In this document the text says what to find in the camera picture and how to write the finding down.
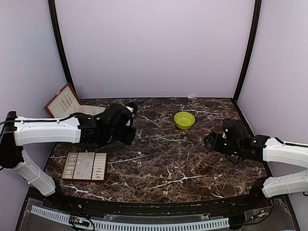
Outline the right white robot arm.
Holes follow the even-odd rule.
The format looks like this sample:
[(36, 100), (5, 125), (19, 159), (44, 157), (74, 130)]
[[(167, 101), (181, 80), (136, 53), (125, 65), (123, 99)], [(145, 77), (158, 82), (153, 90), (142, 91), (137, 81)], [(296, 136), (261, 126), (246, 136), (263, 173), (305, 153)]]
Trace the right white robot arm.
[(283, 194), (308, 194), (308, 146), (291, 143), (277, 137), (249, 135), (241, 120), (226, 120), (222, 133), (210, 132), (204, 138), (205, 147), (238, 160), (252, 160), (267, 163), (282, 163), (301, 167), (297, 173), (277, 177), (258, 178), (246, 197), (250, 209), (257, 208), (264, 198)]

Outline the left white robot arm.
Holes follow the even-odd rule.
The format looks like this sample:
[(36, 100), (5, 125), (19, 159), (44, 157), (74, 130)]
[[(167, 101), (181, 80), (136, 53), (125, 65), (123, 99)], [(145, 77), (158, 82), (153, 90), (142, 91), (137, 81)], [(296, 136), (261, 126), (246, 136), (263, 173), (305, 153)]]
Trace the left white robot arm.
[(114, 142), (131, 145), (138, 111), (135, 103), (113, 104), (102, 113), (73, 113), (65, 118), (26, 118), (15, 111), (1, 122), (0, 166), (12, 169), (34, 186), (58, 210), (68, 206), (61, 186), (47, 175), (27, 154), (24, 147), (41, 143), (86, 143), (106, 146)]

